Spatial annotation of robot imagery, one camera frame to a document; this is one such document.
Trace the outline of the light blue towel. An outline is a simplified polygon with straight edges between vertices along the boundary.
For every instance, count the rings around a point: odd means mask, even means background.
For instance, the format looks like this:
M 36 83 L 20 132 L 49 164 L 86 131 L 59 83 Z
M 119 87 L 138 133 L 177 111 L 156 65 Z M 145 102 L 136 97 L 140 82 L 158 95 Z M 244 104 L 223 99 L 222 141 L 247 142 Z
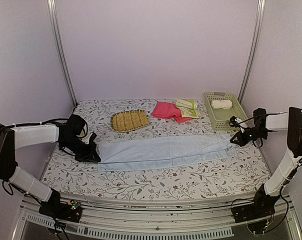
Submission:
M 231 158 L 227 134 L 181 135 L 99 144 L 100 172 L 139 171 L 186 166 Z

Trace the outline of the cream towel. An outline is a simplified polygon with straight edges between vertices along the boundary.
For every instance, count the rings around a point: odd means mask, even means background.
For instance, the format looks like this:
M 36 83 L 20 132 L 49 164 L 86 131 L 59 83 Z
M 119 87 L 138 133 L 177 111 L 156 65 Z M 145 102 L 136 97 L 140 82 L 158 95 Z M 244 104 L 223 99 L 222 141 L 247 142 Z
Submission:
M 218 110 L 218 109 L 231 109 L 232 108 L 232 101 L 227 99 L 227 100 L 212 100 L 210 102 L 210 105 L 212 109 Z

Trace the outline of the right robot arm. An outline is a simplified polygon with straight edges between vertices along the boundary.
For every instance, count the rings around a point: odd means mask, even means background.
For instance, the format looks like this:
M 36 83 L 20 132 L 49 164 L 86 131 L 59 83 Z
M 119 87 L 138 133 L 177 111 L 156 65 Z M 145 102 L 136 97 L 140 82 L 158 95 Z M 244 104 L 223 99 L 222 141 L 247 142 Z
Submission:
M 263 142 L 268 135 L 276 132 L 286 133 L 286 149 L 278 167 L 255 193 L 249 213 L 253 218 L 274 213 L 275 203 L 280 199 L 284 187 L 291 182 L 299 167 L 302 167 L 302 108 L 289 107 L 284 113 L 267 113 L 257 108 L 251 117 L 253 126 L 248 127 L 246 120 L 235 116 L 230 118 L 229 125 L 239 128 L 230 142 L 240 147 L 249 142 Z

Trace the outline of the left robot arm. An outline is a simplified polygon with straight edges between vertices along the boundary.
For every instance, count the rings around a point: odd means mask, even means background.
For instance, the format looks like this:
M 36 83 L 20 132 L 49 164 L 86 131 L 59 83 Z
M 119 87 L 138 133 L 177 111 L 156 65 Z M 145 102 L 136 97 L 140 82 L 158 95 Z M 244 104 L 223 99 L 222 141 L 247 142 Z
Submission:
M 0 123 L 0 180 L 31 195 L 54 217 L 65 213 L 60 194 L 22 169 L 16 161 L 16 151 L 29 146 L 57 143 L 59 150 L 78 162 L 101 161 L 94 142 L 96 134 L 89 132 L 87 122 L 79 115 L 54 118 L 43 122 L 9 126 Z

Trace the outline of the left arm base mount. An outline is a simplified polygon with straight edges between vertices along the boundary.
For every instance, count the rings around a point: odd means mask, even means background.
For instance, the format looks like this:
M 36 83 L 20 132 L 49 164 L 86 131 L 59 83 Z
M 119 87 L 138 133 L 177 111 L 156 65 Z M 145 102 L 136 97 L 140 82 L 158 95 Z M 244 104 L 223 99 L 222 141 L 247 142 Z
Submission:
M 52 193 L 48 201 L 41 201 L 39 213 L 54 220 L 79 223 L 83 211 L 80 202 L 70 200 L 67 203 L 63 203 L 61 202 L 60 193 L 54 189 L 51 190 Z

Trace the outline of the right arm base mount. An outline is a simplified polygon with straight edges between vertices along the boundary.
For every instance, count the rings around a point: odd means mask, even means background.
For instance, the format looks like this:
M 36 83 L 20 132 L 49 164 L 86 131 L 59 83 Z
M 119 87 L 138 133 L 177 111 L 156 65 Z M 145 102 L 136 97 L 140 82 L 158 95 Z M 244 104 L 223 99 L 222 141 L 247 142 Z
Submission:
M 275 213 L 275 203 L 280 195 L 267 195 L 262 184 L 254 195 L 252 203 L 239 206 L 231 206 L 230 210 L 236 223 L 251 221 L 263 217 L 271 217 Z

